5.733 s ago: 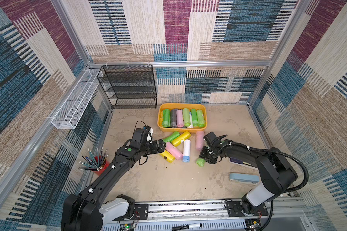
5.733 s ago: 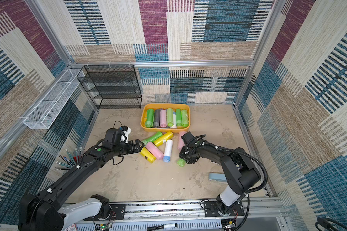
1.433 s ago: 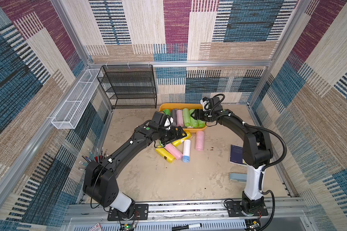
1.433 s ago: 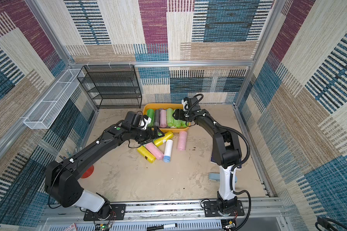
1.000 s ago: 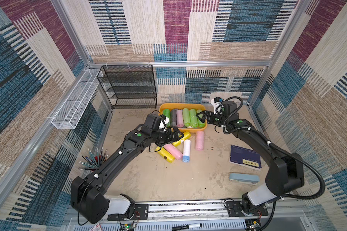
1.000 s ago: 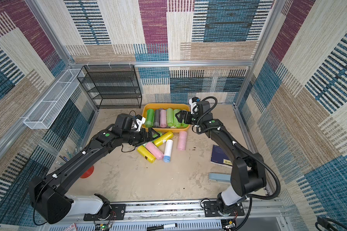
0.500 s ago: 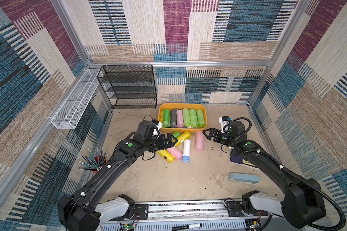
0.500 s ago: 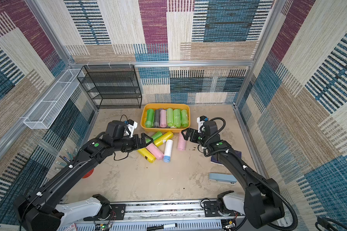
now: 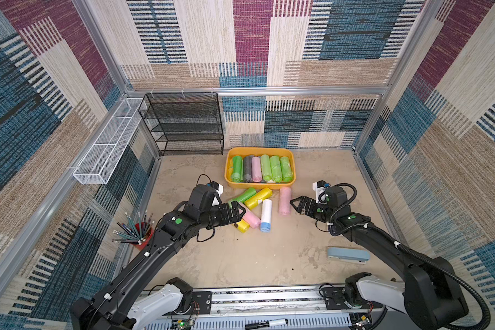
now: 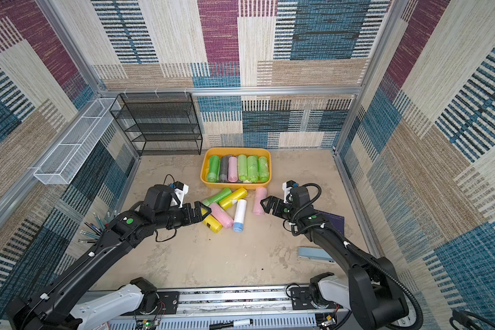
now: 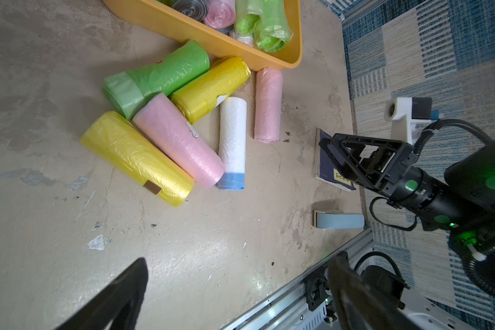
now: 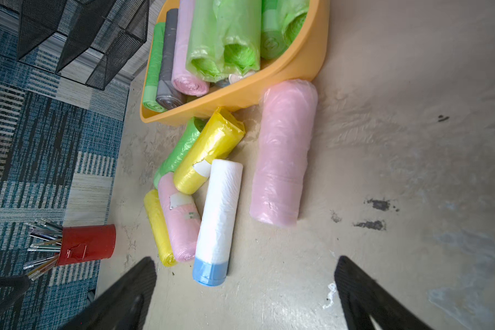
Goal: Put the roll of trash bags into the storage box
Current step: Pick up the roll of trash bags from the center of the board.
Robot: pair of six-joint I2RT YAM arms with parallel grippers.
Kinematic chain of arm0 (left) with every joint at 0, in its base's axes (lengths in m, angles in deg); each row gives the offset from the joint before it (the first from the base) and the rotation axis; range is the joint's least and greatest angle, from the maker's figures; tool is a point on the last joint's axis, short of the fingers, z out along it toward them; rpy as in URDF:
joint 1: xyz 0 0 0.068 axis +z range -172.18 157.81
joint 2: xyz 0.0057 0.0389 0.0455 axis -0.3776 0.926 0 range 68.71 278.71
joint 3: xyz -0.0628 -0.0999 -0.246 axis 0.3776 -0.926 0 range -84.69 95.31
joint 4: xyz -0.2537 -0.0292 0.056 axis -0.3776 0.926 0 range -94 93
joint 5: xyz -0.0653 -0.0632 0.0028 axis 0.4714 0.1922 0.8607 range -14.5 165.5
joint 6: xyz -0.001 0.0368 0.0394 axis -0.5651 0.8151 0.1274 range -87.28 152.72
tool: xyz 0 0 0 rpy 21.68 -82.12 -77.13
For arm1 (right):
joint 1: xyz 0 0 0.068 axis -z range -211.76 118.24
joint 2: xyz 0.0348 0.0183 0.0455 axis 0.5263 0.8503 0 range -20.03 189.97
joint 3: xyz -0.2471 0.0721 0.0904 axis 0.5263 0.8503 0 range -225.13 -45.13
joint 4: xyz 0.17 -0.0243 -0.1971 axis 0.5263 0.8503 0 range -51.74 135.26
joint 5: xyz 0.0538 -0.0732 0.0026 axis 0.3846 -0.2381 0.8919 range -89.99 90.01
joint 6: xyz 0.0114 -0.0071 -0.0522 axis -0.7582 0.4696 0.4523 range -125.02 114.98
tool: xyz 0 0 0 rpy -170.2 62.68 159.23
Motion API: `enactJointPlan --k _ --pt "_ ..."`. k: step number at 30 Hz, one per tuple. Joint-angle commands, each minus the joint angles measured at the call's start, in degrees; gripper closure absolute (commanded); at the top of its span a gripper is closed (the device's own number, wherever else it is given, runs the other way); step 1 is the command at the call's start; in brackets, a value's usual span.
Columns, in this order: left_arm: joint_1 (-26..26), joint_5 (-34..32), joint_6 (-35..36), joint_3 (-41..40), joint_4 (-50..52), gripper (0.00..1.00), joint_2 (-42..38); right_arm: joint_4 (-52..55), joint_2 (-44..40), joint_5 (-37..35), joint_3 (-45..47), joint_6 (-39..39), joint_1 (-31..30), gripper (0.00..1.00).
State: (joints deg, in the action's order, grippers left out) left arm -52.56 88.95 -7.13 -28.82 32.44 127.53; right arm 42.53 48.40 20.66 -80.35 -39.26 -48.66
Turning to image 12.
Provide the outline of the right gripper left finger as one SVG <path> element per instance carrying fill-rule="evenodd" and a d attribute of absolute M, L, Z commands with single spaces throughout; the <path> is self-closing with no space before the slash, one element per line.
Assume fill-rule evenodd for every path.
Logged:
<path fill-rule="evenodd" d="M 63 329 L 142 329 L 157 274 L 151 257 L 144 257 Z"/>

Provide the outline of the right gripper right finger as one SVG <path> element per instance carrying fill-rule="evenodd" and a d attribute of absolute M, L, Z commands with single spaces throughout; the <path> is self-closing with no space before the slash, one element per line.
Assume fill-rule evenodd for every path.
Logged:
<path fill-rule="evenodd" d="M 429 329 L 347 256 L 334 272 L 348 329 Z"/>

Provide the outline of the grey roll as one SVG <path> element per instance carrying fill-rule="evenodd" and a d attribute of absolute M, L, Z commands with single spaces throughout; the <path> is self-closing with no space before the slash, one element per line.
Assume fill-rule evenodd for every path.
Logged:
<path fill-rule="evenodd" d="M 165 110 L 171 110 L 184 104 L 185 96 L 172 83 L 175 42 L 177 34 L 178 9 L 173 8 L 166 14 L 164 40 L 162 50 L 162 66 L 156 101 Z"/>

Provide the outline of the light green roll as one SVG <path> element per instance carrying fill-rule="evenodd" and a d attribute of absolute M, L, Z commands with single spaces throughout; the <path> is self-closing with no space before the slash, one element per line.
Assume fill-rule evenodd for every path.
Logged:
<path fill-rule="evenodd" d="M 192 19 L 186 69 L 209 83 L 225 79 L 228 74 L 224 72 L 224 48 L 217 35 L 213 1 L 195 1 Z"/>
<path fill-rule="evenodd" d="M 309 0 L 283 0 L 278 4 L 283 40 L 290 46 L 298 36 L 309 11 Z"/>
<path fill-rule="evenodd" d="M 260 70 L 262 1 L 215 1 L 213 9 L 225 73 Z"/>

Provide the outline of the thin dark green roll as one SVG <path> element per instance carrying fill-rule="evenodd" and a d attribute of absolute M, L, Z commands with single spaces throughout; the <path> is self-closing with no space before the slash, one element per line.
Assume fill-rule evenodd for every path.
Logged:
<path fill-rule="evenodd" d="M 262 1 L 261 56 L 265 60 L 276 59 L 287 49 L 281 9 L 282 1 Z"/>

